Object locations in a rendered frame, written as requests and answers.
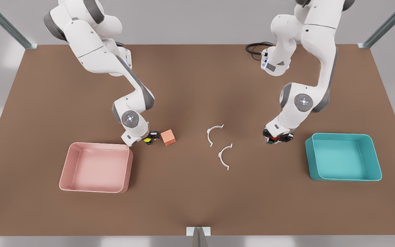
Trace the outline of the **silver frame post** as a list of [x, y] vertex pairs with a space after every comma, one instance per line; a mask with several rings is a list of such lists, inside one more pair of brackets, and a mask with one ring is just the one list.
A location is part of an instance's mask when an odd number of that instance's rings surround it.
[[206, 237], [210, 235], [210, 227], [186, 227], [186, 236], [192, 236], [191, 247], [208, 247]]
[[26, 50], [37, 49], [38, 44], [32, 44], [19, 30], [0, 12], [0, 26]]
[[381, 37], [384, 36], [395, 25], [395, 11], [390, 17], [363, 43], [358, 43], [360, 49], [370, 49]]

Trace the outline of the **pink storage box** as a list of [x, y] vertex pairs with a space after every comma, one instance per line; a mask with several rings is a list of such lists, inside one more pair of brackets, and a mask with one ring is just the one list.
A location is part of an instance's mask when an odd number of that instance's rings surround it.
[[125, 144], [76, 142], [70, 145], [59, 187], [64, 191], [125, 193], [133, 152]]

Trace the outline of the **blue storage box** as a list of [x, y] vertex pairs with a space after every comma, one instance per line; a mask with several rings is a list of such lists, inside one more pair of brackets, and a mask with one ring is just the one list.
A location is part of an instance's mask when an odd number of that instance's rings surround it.
[[309, 175], [314, 181], [380, 181], [382, 172], [373, 140], [360, 133], [314, 133], [305, 141]]

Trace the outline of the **orange cube block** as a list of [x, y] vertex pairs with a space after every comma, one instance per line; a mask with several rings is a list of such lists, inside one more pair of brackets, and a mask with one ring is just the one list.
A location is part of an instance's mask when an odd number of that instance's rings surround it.
[[171, 129], [160, 133], [160, 136], [161, 136], [165, 146], [168, 146], [168, 145], [176, 142], [176, 138], [175, 138], [173, 131]]

